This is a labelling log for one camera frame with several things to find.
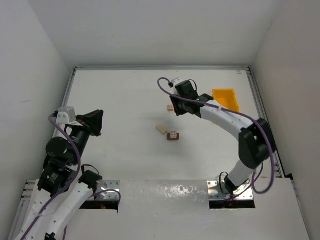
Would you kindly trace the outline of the yellow plastic bin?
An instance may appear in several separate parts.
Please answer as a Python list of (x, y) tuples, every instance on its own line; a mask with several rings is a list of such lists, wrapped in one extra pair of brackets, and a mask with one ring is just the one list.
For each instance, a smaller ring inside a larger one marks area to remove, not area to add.
[(239, 112), (239, 104), (233, 88), (215, 88), (212, 90), (212, 97), (225, 108)]

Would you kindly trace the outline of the beige cube with holes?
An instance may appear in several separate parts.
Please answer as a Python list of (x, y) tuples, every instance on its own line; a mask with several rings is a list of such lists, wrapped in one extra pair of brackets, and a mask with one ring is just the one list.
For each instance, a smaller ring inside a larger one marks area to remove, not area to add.
[(170, 132), (170, 138), (171, 139), (176, 139), (178, 137), (178, 134), (175, 130), (171, 131)]

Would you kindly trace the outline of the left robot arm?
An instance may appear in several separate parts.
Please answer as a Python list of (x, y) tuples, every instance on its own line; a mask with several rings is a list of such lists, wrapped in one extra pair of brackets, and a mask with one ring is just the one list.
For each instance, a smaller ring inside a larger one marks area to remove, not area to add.
[(81, 205), (97, 190), (102, 176), (82, 171), (82, 155), (90, 137), (101, 136), (103, 110), (76, 115), (73, 107), (61, 107), (48, 117), (62, 134), (45, 147), (43, 172), (35, 199), (18, 240), (57, 240)]

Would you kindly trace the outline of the small patterned wood block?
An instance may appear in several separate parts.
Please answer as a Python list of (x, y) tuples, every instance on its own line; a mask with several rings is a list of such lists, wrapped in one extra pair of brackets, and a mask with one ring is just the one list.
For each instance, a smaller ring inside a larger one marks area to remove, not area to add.
[(168, 105), (167, 106), (167, 111), (168, 112), (173, 112), (175, 110), (174, 106), (173, 105)]

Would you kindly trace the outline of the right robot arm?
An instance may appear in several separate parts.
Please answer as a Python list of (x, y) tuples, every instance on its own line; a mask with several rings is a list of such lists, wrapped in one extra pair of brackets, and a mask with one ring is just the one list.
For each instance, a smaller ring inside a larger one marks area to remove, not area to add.
[(255, 120), (224, 107), (206, 93), (199, 95), (193, 80), (177, 84), (170, 81), (168, 85), (173, 89), (170, 99), (177, 116), (195, 115), (216, 124), (238, 141), (239, 160), (224, 178), (227, 194), (232, 195), (265, 160), (274, 160), (275, 142), (265, 119)]

